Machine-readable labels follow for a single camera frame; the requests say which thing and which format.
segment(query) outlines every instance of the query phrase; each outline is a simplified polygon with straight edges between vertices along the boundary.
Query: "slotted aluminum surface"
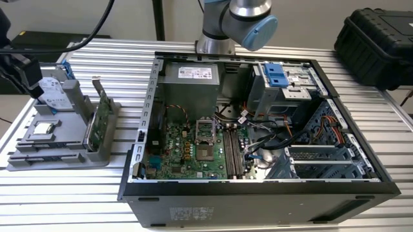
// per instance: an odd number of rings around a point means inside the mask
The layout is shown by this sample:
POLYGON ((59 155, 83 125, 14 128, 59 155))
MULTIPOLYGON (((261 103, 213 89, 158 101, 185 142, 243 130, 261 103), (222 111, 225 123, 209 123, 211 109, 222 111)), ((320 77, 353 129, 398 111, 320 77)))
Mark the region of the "slotted aluminum surface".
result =
MULTIPOLYGON (((72 52, 70 63, 82 91, 98 100, 91 77, 100 76, 107 94, 122 103, 112 158, 107 167, 83 170, 8 172, 8 152, 15 150, 31 117, 32 101, 0 140, 0 231, 140 231, 127 204, 116 202, 126 152, 136 137, 155 51, 194 52, 190 43, 95 39, 72 52)), ((191 231, 413 231, 412 122, 389 95, 358 85, 330 50, 265 47, 258 52, 237 48, 241 56, 310 58, 332 80, 341 99, 397 182, 402 194, 340 225, 286 227, 171 228, 191 231)))

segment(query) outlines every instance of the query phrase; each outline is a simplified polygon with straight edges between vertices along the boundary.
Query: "black hard case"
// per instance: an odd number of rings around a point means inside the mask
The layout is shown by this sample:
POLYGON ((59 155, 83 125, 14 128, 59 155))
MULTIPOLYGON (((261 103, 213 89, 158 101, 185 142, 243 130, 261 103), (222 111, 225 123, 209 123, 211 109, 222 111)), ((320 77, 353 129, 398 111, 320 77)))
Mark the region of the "black hard case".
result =
POLYGON ((334 49, 362 84, 378 89, 413 85, 413 12, 356 10, 334 49))

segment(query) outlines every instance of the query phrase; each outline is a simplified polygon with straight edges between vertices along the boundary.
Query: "circuit board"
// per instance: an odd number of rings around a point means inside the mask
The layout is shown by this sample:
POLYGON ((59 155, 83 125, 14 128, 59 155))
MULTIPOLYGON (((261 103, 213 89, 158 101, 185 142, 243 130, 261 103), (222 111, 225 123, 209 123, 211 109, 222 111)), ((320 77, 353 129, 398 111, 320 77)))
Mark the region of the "circuit board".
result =
MULTIPOLYGON (((206 129, 207 125, 199 129, 203 136, 210 133, 206 129)), ((150 156, 149 159, 149 179, 227 179, 223 131, 217 130, 211 156, 207 157, 197 155, 202 152, 201 147, 209 145, 195 144, 195 131, 195 125, 187 129, 182 124, 169 123, 163 155, 150 156)), ((238 134, 241 138, 247 138, 247 130, 239 130, 238 134)), ((255 177, 254 169, 250 173, 246 177, 255 177)))
POLYGON ((86 144, 90 151, 98 151, 100 143, 104 140, 110 114, 112 114, 111 100, 103 91, 100 93, 100 102, 87 129, 86 144))

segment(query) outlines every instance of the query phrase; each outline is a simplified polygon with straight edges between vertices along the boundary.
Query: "motherboard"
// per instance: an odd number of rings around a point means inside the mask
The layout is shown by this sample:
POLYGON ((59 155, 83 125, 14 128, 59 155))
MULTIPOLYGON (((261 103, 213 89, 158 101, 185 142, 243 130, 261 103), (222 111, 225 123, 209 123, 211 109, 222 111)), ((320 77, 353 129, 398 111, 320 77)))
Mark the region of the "motherboard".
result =
MULTIPOLYGON (((149 158, 149 179, 227 179, 226 144, 223 127, 202 120, 197 125, 169 123, 162 155, 149 158)), ((237 129, 239 150, 249 141, 246 128, 237 129)), ((254 169, 245 173, 255 178, 254 169)))

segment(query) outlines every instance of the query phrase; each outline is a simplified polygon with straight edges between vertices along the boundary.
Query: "white label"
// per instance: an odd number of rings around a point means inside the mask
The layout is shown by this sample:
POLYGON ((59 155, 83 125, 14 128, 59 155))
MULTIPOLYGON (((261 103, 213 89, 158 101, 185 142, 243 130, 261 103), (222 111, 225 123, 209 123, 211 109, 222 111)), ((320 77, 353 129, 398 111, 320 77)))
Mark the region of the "white label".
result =
POLYGON ((247 115, 247 110, 243 110, 243 111, 241 112, 241 115, 245 117, 245 116, 247 115))
POLYGON ((241 117, 241 118, 238 119, 239 124, 243 124, 245 121, 246 121, 246 117, 241 117))
POLYGON ((300 82, 300 78, 298 77, 289 77, 290 82, 300 82))
POLYGON ((169 211, 174 221, 211 220, 214 207, 171 207, 169 211))
POLYGON ((51 147, 48 144, 35 144, 34 147, 51 147))
POLYGON ((44 91, 40 100, 56 110, 72 110, 72 104, 62 89, 60 82, 52 77, 44 77, 39 81, 44 91))
POLYGON ((213 79, 211 68, 181 67, 178 78, 213 79))

